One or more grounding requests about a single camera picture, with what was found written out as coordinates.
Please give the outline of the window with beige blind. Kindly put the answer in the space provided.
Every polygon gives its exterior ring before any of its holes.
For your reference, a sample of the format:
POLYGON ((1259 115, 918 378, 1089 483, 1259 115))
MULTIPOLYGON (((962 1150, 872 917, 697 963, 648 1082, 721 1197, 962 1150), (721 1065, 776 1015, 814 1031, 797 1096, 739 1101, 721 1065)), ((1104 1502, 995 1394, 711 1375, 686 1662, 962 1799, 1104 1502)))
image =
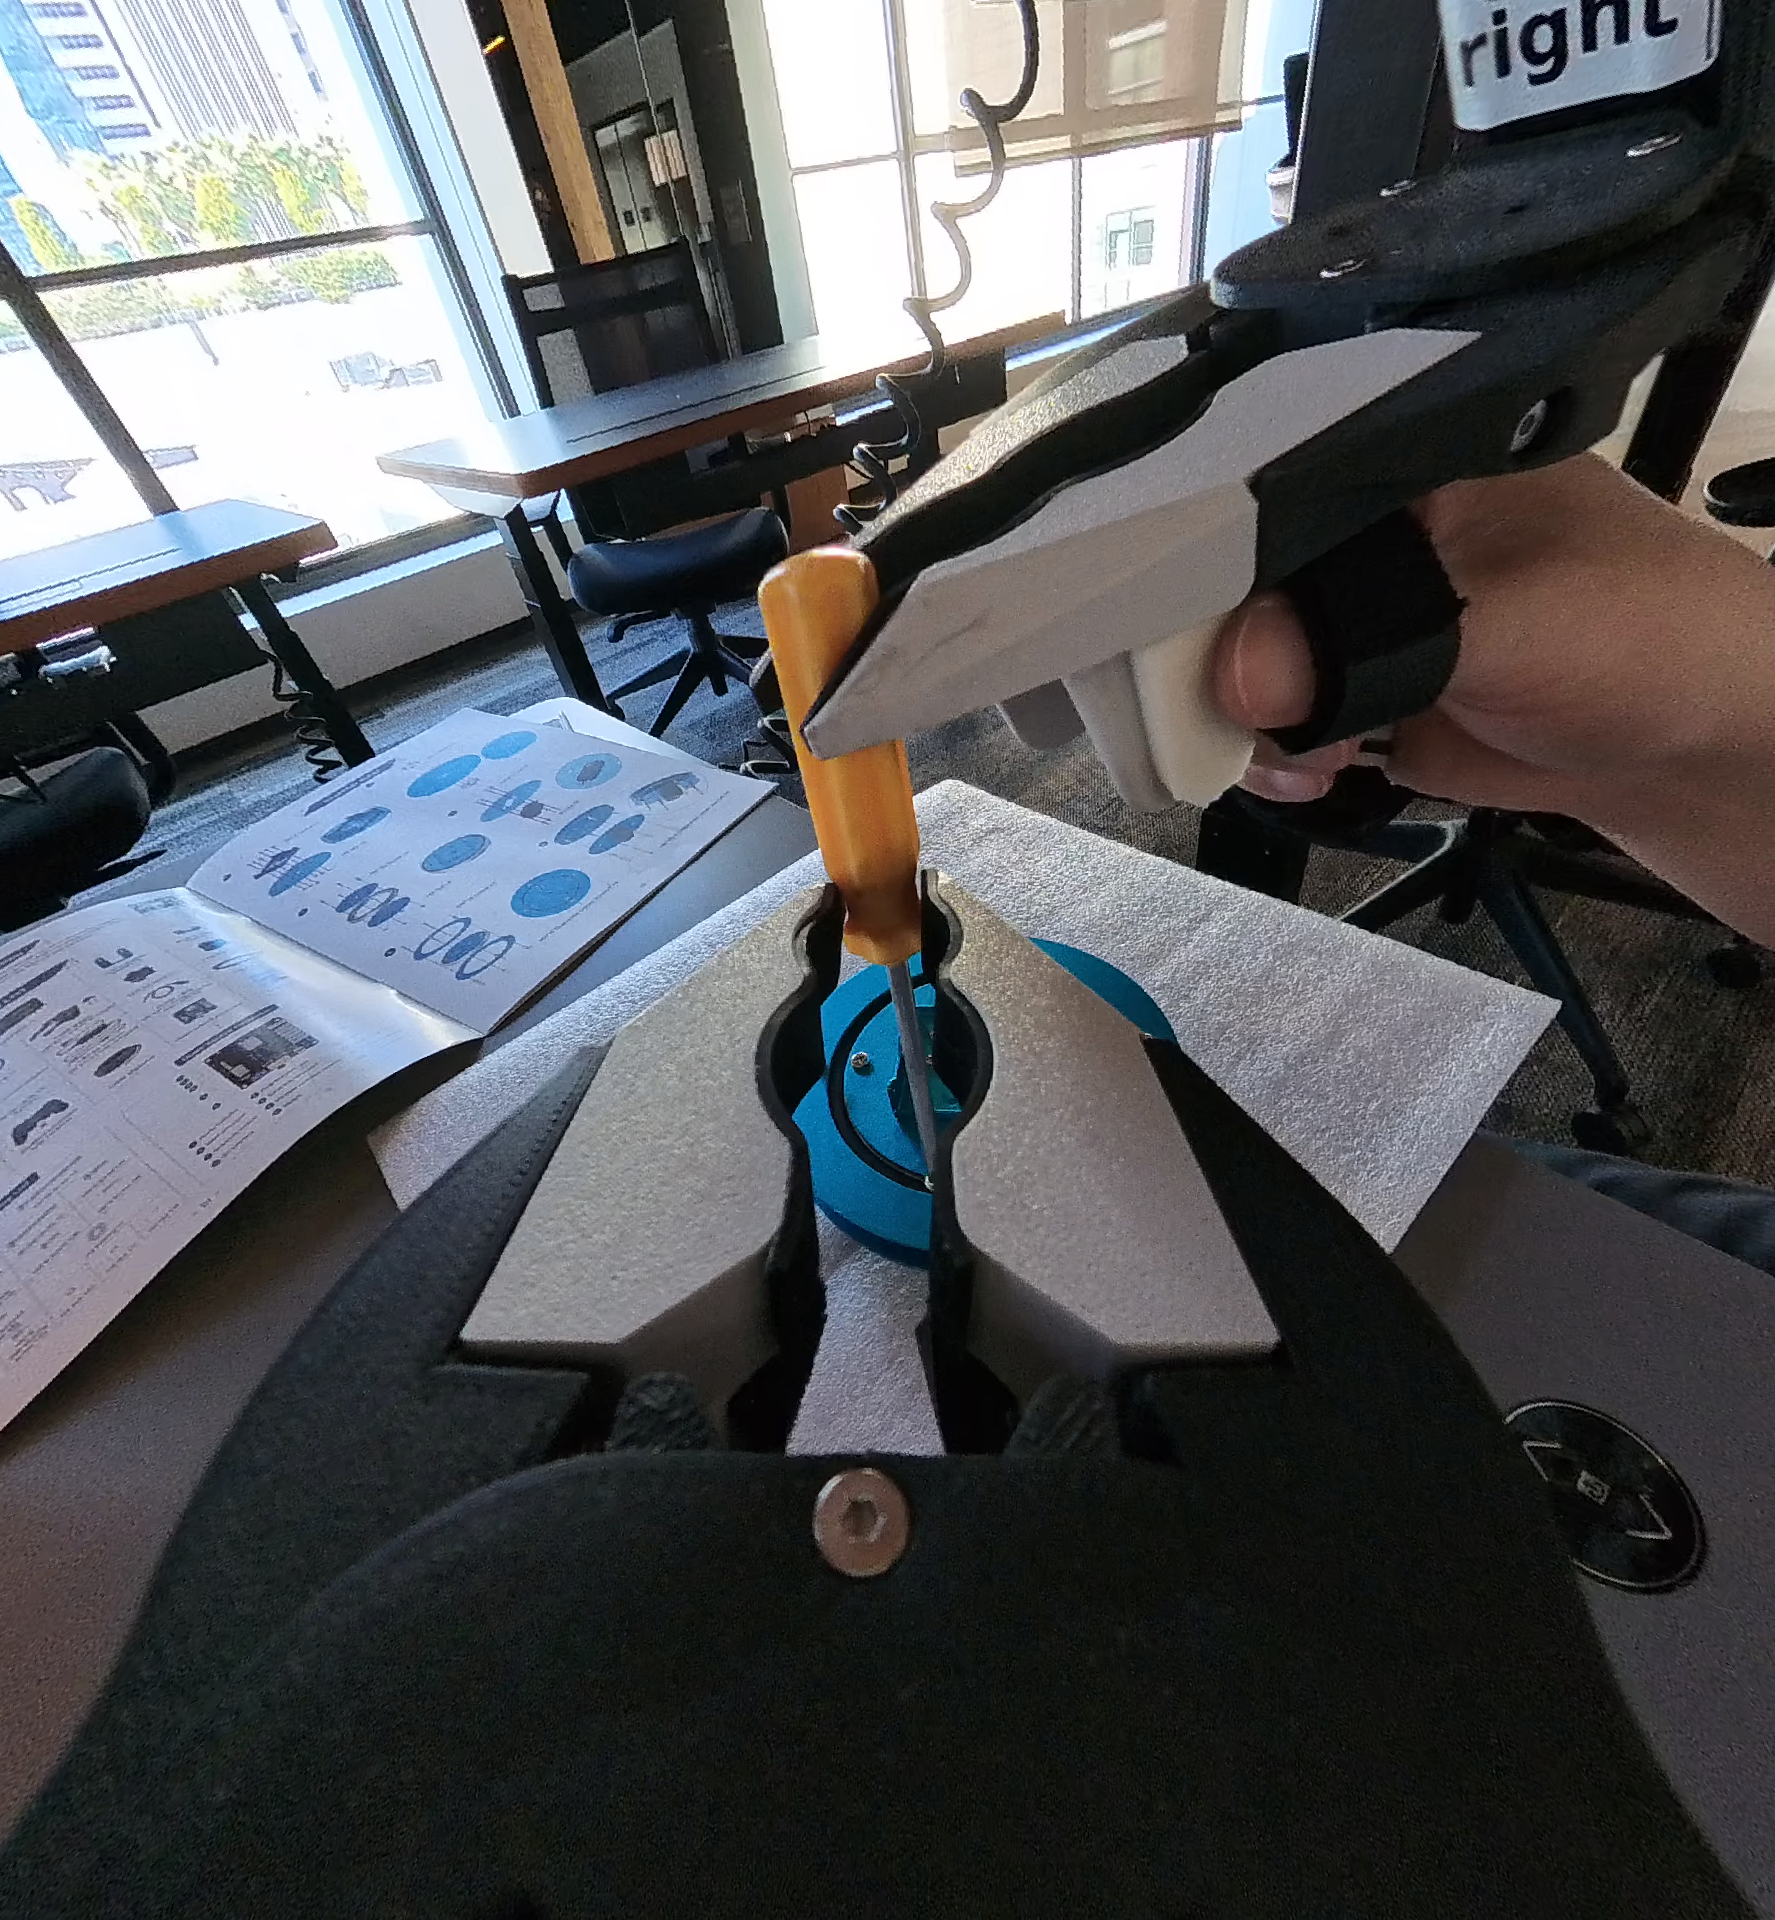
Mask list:
MULTIPOLYGON (((972 275, 947 342, 1045 315, 1089 321, 1195 279, 1267 227, 1279 61, 1311 3, 1036 3, 1035 86, 994 201, 962 221, 972 275)), ((1018 3, 731 3, 741 100, 790 336, 890 328, 958 262, 933 204, 987 185, 958 106, 1009 98, 1018 3)))

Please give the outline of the open instruction manual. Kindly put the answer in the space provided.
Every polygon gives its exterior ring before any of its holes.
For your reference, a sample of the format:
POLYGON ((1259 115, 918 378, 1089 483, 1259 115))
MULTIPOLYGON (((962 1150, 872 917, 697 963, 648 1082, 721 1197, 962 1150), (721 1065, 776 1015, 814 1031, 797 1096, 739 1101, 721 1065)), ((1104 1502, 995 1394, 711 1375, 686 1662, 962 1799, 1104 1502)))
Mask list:
POLYGON ((317 1123, 489 1034, 769 792, 464 708, 0 943, 0 1429, 317 1123))

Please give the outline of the blue round turntable base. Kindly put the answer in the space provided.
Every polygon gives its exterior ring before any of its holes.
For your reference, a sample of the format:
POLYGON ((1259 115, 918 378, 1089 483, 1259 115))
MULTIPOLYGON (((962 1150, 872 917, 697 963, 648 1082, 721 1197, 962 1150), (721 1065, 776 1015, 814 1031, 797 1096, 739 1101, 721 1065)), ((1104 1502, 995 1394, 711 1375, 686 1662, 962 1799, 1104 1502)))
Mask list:
MULTIPOLYGON (((1175 1038, 1153 998, 1122 970, 1059 940, 1036 938, 1035 944, 1142 1034, 1175 1038)), ((825 1070, 796 1108, 815 1204, 843 1232, 872 1251, 923 1265, 930 1196, 899 1061, 890 973, 864 965, 836 988, 821 1004, 821 1034, 825 1070)))

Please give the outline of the person's dark trousers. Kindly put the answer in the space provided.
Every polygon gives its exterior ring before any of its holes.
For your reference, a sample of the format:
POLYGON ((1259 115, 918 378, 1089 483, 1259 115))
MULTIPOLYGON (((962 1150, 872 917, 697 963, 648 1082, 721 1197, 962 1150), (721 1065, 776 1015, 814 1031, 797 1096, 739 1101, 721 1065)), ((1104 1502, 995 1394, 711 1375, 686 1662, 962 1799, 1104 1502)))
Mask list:
POLYGON ((1513 1150, 1775 1278, 1775 1190, 1677 1172, 1570 1142, 1513 1150))

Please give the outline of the black rectangular frame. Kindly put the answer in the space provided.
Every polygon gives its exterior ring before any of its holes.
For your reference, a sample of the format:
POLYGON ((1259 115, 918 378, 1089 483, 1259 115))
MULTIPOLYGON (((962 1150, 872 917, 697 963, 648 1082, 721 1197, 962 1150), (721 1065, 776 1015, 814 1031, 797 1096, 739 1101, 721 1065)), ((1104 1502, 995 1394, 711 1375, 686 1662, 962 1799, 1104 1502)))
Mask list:
POLYGON ((685 236, 502 285, 541 406, 719 362, 685 236))

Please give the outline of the yellow-handled screwdriver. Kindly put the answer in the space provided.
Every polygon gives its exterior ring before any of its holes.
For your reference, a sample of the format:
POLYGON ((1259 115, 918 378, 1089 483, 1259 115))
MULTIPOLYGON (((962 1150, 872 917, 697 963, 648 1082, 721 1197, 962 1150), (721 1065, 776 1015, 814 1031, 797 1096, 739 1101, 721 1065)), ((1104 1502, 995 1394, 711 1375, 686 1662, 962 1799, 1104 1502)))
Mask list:
POLYGON ((872 564, 847 545, 793 553, 770 568, 758 589, 808 812, 825 875, 847 910, 844 944, 890 973, 921 1158, 933 1162, 936 1121, 907 966, 921 948, 921 893, 905 753, 894 739, 834 757, 808 746, 803 733, 809 708, 860 635, 877 599, 872 564))

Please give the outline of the dark desk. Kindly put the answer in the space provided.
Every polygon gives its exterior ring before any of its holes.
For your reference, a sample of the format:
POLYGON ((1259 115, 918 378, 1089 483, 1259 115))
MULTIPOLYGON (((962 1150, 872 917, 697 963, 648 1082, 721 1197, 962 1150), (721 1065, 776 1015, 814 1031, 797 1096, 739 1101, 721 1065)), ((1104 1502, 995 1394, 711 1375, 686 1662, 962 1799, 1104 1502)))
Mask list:
MULTIPOLYGON (((735 828, 619 940, 640 959, 801 850, 735 828)), ((0 1839, 80 1728, 221 1438, 395 1196, 349 1109, 209 1226, 0 1438, 0 1839)), ((1476 1139, 1396 1246, 1503 1405, 1635 1429, 1708 1525, 1662 1597, 1584 1581, 1656 1751, 1775 1916, 1775 1279, 1476 1139)))

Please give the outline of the black office chair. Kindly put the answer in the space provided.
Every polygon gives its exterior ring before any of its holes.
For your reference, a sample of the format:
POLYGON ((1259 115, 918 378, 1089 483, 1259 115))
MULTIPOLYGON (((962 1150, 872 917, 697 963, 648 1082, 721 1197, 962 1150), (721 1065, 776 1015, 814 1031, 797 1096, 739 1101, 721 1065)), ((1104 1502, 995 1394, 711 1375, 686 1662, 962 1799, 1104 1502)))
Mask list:
POLYGON ((149 815, 143 773, 115 746, 92 747, 32 791, 0 798, 0 931, 144 863, 130 850, 149 815))
MULTIPOLYGON (((1775 458, 1716 474, 1705 487, 1705 504, 1716 521, 1728 525, 1775 527, 1775 458)), ((1344 919, 1383 929, 1425 905, 1454 924, 1484 912, 1529 985, 1555 1001, 1555 1020, 1590 1076, 1592 1103, 1572 1116, 1577 1142, 1622 1155, 1644 1150, 1649 1129, 1633 1103, 1620 1052, 1558 944, 1535 888, 1688 922, 1711 924, 1714 916, 1570 819, 1474 807, 1447 821, 1403 824, 1401 813, 1412 792, 1386 781, 1374 764, 1345 770, 1331 800, 1338 825, 1317 832, 1323 842, 1406 865, 1403 877, 1351 905, 1344 919)))
POLYGON ((727 515, 678 533, 632 542, 588 542, 569 564, 575 599, 594 615, 611 615, 611 638, 630 623, 677 615, 685 652, 668 656, 614 691, 619 700, 673 681, 649 731, 668 730, 702 684, 725 694, 729 681, 754 682, 754 666, 711 626, 710 612, 756 592, 764 573, 790 553, 790 530, 769 506, 727 515))

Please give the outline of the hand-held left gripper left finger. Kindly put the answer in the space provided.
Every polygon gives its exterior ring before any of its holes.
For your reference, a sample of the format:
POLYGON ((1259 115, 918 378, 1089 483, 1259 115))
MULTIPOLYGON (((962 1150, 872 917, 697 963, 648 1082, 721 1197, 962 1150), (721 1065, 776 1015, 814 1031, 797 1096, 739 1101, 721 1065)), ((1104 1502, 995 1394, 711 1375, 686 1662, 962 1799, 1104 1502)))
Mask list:
POLYGON ((513 1361, 808 1361, 825 1309, 792 1101, 821 1070, 829 885, 623 1023, 466 1321, 513 1361))

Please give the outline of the person's right forearm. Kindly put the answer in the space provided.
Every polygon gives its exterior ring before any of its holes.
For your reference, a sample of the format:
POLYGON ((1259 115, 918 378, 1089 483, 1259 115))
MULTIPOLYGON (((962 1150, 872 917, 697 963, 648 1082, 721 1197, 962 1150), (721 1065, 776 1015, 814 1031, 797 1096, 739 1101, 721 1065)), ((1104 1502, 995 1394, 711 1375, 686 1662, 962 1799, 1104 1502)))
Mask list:
POLYGON ((1662 502, 1639 564, 1655 642, 1589 819, 1775 951, 1775 570, 1662 502))

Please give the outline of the black round desk grommet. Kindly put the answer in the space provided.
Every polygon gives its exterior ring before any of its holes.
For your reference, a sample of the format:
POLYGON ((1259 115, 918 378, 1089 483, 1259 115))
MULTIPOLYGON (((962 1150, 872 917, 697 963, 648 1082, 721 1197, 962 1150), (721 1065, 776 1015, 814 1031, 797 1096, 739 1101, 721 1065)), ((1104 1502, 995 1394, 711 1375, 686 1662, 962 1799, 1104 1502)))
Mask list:
POLYGON ((1562 1400, 1517 1405, 1505 1426, 1544 1482, 1577 1569, 1633 1594, 1662 1594, 1699 1571, 1699 1507, 1638 1430, 1562 1400))

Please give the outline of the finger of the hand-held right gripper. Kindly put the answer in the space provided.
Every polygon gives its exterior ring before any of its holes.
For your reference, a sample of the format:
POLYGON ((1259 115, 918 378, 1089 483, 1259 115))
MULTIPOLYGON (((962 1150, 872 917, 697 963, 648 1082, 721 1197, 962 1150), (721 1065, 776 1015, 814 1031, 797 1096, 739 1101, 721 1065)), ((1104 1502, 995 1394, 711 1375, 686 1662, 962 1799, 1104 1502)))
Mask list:
POLYGON ((1206 291, 1159 300, 979 419, 847 544, 872 562, 896 611, 920 578, 985 553, 1052 493, 1148 453, 1254 362, 1254 315, 1226 315, 1206 291))
POLYGON ((1241 372, 1174 440, 921 566, 805 744, 827 758, 921 731, 1231 611, 1258 573, 1252 476, 1474 338, 1389 328, 1241 372))

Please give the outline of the wood-edged desk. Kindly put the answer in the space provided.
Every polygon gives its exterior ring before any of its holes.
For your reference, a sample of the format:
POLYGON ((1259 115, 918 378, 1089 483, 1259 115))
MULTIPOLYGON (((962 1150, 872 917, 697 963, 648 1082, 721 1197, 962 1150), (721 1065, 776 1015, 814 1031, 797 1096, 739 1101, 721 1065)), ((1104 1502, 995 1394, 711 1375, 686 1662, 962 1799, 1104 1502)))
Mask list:
POLYGON ((335 548, 322 519, 248 501, 141 522, 0 559, 0 657, 119 617, 280 577, 335 548))
POLYGON ((441 494, 520 501, 868 394, 879 372, 909 375, 923 359, 909 321, 814 332, 609 394, 477 420, 455 436, 377 453, 376 465, 441 494))

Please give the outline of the large glass window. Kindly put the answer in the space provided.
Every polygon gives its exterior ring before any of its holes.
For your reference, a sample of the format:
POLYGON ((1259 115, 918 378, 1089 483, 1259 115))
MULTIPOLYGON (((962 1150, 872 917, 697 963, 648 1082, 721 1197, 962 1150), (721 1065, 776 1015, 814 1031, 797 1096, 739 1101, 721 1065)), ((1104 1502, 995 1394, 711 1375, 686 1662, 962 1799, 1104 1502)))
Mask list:
POLYGON ((376 460, 509 399, 409 3, 0 3, 0 557, 256 501, 449 515, 376 460))

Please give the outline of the person's right hand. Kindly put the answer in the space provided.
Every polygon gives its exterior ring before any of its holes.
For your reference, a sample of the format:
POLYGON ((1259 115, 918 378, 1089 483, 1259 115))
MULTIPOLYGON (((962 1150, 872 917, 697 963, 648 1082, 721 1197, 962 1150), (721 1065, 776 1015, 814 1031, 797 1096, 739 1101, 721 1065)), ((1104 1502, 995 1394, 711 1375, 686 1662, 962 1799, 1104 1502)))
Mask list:
POLYGON ((1215 705, 1258 731, 1244 787, 1311 802, 1353 764, 1433 800, 1584 813, 1659 764, 1719 676, 1719 634, 1757 557, 1594 453, 1454 483, 1416 515, 1462 601, 1455 671, 1425 711, 1374 737, 1293 754, 1312 666, 1283 592, 1222 623, 1215 705))

